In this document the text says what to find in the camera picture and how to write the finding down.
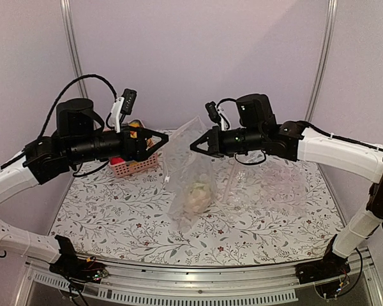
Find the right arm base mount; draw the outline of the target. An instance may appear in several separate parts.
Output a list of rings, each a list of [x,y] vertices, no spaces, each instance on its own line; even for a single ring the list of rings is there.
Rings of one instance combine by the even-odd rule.
[[[295,271],[300,284],[322,281],[315,286],[316,292],[323,298],[332,298],[348,281],[350,266],[347,259],[328,250],[322,259],[297,264]]]

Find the pink dotted zip bag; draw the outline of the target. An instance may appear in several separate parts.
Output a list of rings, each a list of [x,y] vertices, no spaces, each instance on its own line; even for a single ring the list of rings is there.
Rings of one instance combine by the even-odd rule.
[[[195,117],[175,130],[169,136],[169,142],[163,147],[165,189],[174,194],[168,216],[177,230],[184,233],[191,230],[200,214],[212,204],[216,195],[216,182],[210,158],[190,150],[190,144],[205,132],[205,124],[200,117]],[[196,181],[210,183],[211,202],[202,213],[187,214],[183,207],[186,192]]]

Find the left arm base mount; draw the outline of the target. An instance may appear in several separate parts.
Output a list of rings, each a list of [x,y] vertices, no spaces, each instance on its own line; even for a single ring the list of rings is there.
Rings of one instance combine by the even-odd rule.
[[[106,265],[96,259],[96,256],[79,258],[77,255],[62,254],[49,270],[62,277],[79,283],[100,283],[109,276]]]

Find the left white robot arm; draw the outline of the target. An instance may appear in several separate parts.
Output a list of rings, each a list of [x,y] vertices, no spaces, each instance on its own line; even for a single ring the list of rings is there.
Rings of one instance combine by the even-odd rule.
[[[56,98],[49,115],[56,117],[56,130],[50,136],[40,131],[9,161],[0,166],[0,204],[27,189],[52,179],[86,162],[120,157],[124,161],[142,162],[150,158],[169,140],[168,135],[123,124],[131,114],[136,91],[126,89],[114,94],[112,127],[95,112],[87,98],[62,102]],[[10,226],[0,220],[0,251],[14,252],[58,266],[69,277],[82,271],[83,260],[76,255],[69,238],[43,236]]]

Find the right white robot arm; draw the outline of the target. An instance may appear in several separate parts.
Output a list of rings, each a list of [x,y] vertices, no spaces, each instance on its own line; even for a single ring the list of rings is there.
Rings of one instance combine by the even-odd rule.
[[[219,104],[206,103],[215,125],[190,145],[192,151],[220,158],[260,150],[267,156],[337,168],[371,182],[368,203],[330,241],[325,258],[318,262],[320,276],[332,277],[341,269],[342,260],[383,223],[383,145],[328,133],[303,120],[279,124],[265,94],[248,94],[233,103],[241,126],[222,130]]]

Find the white plush cauliflower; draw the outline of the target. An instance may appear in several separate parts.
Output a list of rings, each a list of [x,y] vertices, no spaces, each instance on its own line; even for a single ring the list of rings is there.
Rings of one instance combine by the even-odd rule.
[[[187,214],[202,213],[211,202],[211,186],[209,182],[196,181],[186,192],[184,211]]]

